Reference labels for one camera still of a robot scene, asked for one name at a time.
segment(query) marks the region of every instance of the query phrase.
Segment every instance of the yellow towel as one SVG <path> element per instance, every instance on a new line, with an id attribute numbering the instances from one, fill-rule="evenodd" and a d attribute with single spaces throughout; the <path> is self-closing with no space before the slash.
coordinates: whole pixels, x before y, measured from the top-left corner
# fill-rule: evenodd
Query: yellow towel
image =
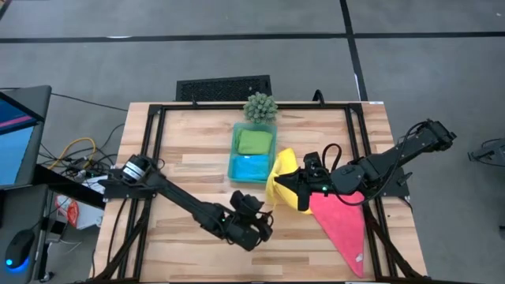
<path id="1" fill-rule="evenodd" d="M 270 175 L 268 176 L 266 188 L 267 197 L 274 203 L 274 206 L 277 204 L 277 199 L 275 198 L 275 194 L 277 194 L 281 196 L 281 198 L 286 201 L 290 207 L 292 207 L 294 210 L 297 210 L 298 196 L 274 180 L 274 178 L 278 177 L 280 174 L 293 173 L 295 170 L 297 170 L 297 168 L 297 158 L 292 148 L 287 148 L 277 154 L 277 159 L 275 160 L 274 166 L 272 167 Z M 312 214 L 310 209 L 303 211 L 302 213 L 309 215 Z"/>

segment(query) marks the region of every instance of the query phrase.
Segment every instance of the computer mouse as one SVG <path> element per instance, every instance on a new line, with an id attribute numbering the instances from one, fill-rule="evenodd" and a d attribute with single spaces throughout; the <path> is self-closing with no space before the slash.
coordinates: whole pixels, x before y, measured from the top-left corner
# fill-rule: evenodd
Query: computer mouse
<path id="1" fill-rule="evenodd" d="M 35 233 L 32 230 L 21 230 L 17 232 L 13 240 L 7 246 L 6 265 L 9 269 L 19 268 L 28 259 L 30 248 L 35 240 Z"/>

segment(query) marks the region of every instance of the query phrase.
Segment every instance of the pink towel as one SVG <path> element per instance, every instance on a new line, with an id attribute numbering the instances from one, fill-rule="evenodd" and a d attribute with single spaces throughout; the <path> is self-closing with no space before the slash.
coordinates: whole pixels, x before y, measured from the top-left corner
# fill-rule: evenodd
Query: pink towel
<path id="1" fill-rule="evenodd" d="M 341 197 L 350 203 L 363 200 L 359 192 Z M 313 193 L 310 196 L 310 210 L 350 268 L 363 278 L 365 220 L 361 206 L 347 206 L 336 196 L 324 197 L 322 193 Z"/>

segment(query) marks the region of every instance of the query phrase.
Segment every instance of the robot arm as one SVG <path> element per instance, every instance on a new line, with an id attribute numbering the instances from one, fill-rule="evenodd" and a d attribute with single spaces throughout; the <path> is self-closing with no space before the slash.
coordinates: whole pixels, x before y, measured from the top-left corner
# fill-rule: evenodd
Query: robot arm
<path id="1" fill-rule="evenodd" d="M 413 126 L 404 136 L 403 142 L 382 154 L 355 159 L 329 172 L 317 152 L 309 153 L 304 157 L 304 169 L 298 168 L 291 174 L 276 177 L 275 181 L 297 194 L 299 211 L 309 208 L 309 198 L 313 192 L 327 196 L 330 193 L 350 195 L 359 191 L 365 200 L 369 200 L 385 188 L 399 167 L 421 153 L 447 150 L 454 138 L 456 135 L 439 121 L 428 119 Z"/>
<path id="2" fill-rule="evenodd" d="M 142 155 L 133 155 L 122 169 L 112 171 L 111 181 L 100 183 L 106 191 L 109 186 L 119 185 L 129 187 L 129 190 L 159 193 L 191 213 L 202 229 L 247 251 L 253 250 L 261 241 L 267 241 L 272 234 L 268 224 L 271 213 L 260 212 L 264 203 L 256 197 L 234 192 L 230 203 L 235 211 L 221 204 L 198 200 L 166 179 L 156 168 L 156 162 Z"/>

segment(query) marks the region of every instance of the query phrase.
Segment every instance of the potted plant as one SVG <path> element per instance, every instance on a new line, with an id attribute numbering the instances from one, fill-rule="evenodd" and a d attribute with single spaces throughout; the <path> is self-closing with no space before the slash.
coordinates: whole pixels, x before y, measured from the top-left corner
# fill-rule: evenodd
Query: potted plant
<path id="1" fill-rule="evenodd" d="M 257 124 L 273 123 L 276 114 L 277 104 L 274 98 L 259 92 L 248 97 L 248 102 L 244 105 L 245 119 Z"/>

